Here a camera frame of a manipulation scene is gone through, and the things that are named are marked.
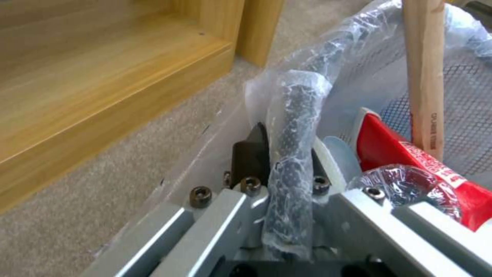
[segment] red packaging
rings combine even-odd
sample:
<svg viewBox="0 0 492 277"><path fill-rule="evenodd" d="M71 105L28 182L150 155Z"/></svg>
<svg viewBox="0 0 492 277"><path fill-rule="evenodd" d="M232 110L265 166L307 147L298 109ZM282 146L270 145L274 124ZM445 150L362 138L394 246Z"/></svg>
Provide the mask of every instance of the red packaging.
<svg viewBox="0 0 492 277"><path fill-rule="evenodd" d="M379 115L362 108L352 134L363 171L389 164L415 166L434 174L454 188L459 199L461 223L476 231L492 218L492 193L471 182L391 130Z"/></svg>

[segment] black plastic part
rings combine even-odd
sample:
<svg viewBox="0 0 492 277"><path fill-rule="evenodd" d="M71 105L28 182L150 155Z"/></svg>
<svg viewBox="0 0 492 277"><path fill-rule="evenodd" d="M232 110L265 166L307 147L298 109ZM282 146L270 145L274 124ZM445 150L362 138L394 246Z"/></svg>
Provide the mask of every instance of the black plastic part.
<svg viewBox="0 0 492 277"><path fill-rule="evenodd" d="M248 176L257 177L266 186L270 175L270 157L265 126L261 123L251 130L246 140L237 142L232 148L232 189Z"/></svg>
<svg viewBox="0 0 492 277"><path fill-rule="evenodd" d="M343 261L323 262L271 262L271 261L225 261L217 266L211 277L394 277L383 263Z"/></svg>
<svg viewBox="0 0 492 277"><path fill-rule="evenodd" d="M316 155L316 152L311 150L311 157L312 157L312 172L313 176L323 176L323 177L328 177L326 175L325 170L321 166L321 162L319 161L318 156Z"/></svg>

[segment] plastic bag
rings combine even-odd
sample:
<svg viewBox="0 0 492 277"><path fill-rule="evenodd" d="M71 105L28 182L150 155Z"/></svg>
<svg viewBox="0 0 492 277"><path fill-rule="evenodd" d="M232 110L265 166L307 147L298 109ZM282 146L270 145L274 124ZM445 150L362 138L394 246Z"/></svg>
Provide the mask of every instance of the plastic bag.
<svg viewBox="0 0 492 277"><path fill-rule="evenodd" d="M444 162L463 175L489 172L492 39L480 22L450 5L446 5L445 28ZM317 128L320 138L337 136L350 142L351 124L361 106L380 113L403 136L409 135L404 56L401 1L371 2L321 36L318 43L310 43L247 82L244 95L224 105L214 123L165 173L162 184L114 240L159 203L180 205L197 184L206 184L215 192L222 189L233 144L246 138L256 123L266 122L276 91L272 80L277 80L279 72L309 70L332 84Z"/></svg>
<svg viewBox="0 0 492 277"><path fill-rule="evenodd" d="M393 207L427 201L456 221L461 220L458 198L453 188L417 167L387 165L363 173L347 185L347 190L376 187L383 190Z"/></svg>
<svg viewBox="0 0 492 277"><path fill-rule="evenodd" d="M272 258L308 260L312 247L312 158L319 113L331 85L320 74L290 70L277 83L268 110L270 204L263 244Z"/></svg>

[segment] bolt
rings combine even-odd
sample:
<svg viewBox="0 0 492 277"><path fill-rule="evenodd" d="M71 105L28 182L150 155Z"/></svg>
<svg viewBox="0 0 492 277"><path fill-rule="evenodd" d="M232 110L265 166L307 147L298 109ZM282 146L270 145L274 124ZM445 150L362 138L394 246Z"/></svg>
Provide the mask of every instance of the bolt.
<svg viewBox="0 0 492 277"><path fill-rule="evenodd" d="M241 180L241 192L250 197L255 197L260 193L261 181L252 176L245 177Z"/></svg>
<svg viewBox="0 0 492 277"><path fill-rule="evenodd" d="M324 176L315 176L312 183L312 193L314 195L325 195L330 190L330 180Z"/></svg>
<svg viewBox="0 0 492 277"><path fill-rule="evenodd" d="M223 179L222 185L224 186L224 188L231 188L231 172L230 171L224 172L224 179Z"/></svg>
<svg viewBox="0 0 492 277"><path fill-rule="evenodd" d="M362 189L362 192L364 192L367 196L369 196L374 201L378 202L380 205L383 204L383 201L386 198L386 194L384 193L384 191L375 187L369 187L369 186L364 187Z"/></svg>
<svg viewBox="0 0 492 277"><path fill-rule="evenodd" d="M189 193L189 204L193 208L205 208L210 204L212 191L206 186L198 186Z"/></svg>

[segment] red label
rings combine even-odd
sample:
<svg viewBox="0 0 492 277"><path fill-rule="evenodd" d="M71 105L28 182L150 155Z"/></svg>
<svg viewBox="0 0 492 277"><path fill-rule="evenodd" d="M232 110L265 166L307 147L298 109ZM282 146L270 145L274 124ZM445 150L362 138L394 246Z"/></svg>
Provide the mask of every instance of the red label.
<svg viewBox="0 0 492 277"><path fill-rule="evenodd" d="M451 168L445 166L413 144L405 141L400 141L400 144L405 147L408 153L410 153L423 168L447 182L453 188L458 188L467 181L463 176L454 172Z"/></svg>

